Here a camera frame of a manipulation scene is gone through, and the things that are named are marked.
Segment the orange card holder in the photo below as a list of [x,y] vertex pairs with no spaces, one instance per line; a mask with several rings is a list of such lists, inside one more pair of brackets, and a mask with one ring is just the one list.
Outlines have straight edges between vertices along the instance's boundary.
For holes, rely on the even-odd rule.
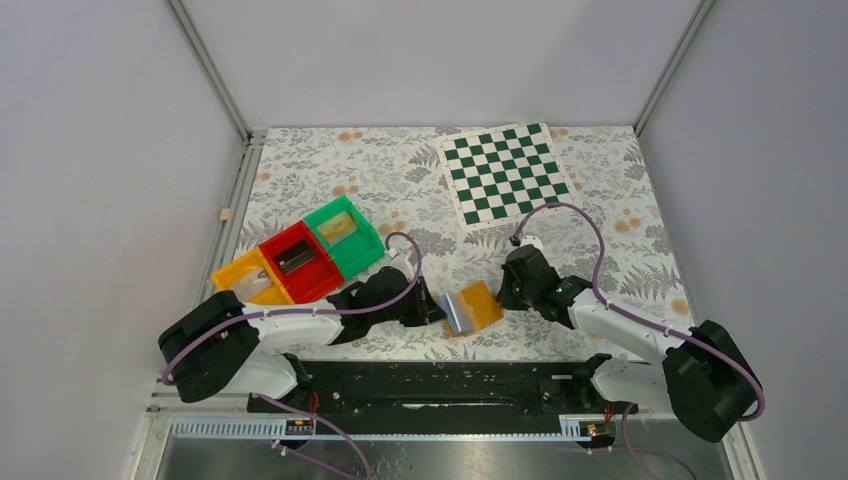
[[479,333],[504,317],[504,310],[484,281],[444,294],[438,304],[446,313],[444,327],[451,337]]

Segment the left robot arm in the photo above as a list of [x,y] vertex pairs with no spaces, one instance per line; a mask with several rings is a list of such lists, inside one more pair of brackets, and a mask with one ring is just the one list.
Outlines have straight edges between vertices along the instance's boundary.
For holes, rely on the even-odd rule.
[[158,346],[166,361],[160,381],[175,387],[185,403],[221,392],[256,393],[296,411],[309,401],[311,387],[294,360],[278,359],[271,351],[347,344],[381,323],[416,328],[446,317],[422,276],[408,279],[394,267],[310,304],[243,303],[224,290],[160,335]]

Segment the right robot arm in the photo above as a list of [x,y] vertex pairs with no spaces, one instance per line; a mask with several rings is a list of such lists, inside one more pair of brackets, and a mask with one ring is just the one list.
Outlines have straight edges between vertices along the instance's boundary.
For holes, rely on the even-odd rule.
[[590,281],[561,277],[533,245],[502,266],[498,300],[506,310],[533,310],[549,322],[599,335],[637,358],[597,354],[573,386],[575,402],[597,412],[610,401],[672,413],[691,433],[717,443],[758,404],[762,385],[729,332],[706,320],[683,333],[654,329],[603,304]]

